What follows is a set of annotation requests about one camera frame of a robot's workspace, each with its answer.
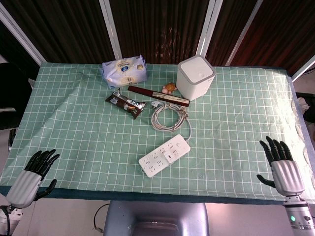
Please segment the black and grey left robot hand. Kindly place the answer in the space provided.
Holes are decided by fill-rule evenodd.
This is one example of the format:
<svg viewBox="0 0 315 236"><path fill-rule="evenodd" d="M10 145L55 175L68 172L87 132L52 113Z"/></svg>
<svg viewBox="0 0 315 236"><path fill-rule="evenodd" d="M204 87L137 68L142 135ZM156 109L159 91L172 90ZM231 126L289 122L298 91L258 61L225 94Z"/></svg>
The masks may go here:
<svg viewBox="0 0 315 236"><path fill-rule="evenodd" d="M11 186L6 200L9 203L8 212L14 209L24 209L47 195L55 188L57 180L51 181L49 186L39 192L40 184L45 179L53 163L59 158L56 150L38 151L28 161Z"/></svg>

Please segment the black and grey right robot hand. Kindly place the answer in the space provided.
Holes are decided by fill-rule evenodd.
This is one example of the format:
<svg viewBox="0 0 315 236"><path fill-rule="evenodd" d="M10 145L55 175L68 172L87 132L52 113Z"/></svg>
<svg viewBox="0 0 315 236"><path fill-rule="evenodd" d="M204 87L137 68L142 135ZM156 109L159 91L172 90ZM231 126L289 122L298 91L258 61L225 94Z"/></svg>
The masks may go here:
<svg viewBox="0 0 315 236"><path fill-rule="evenodd" d="M267 142L259 141L263 147L267 161L271 168L273 180L265 179L257 174L258 180L285 197L299 197L305 186L297 163L293 160L291 151L283 141L277 141L266 137Z"/></svg>

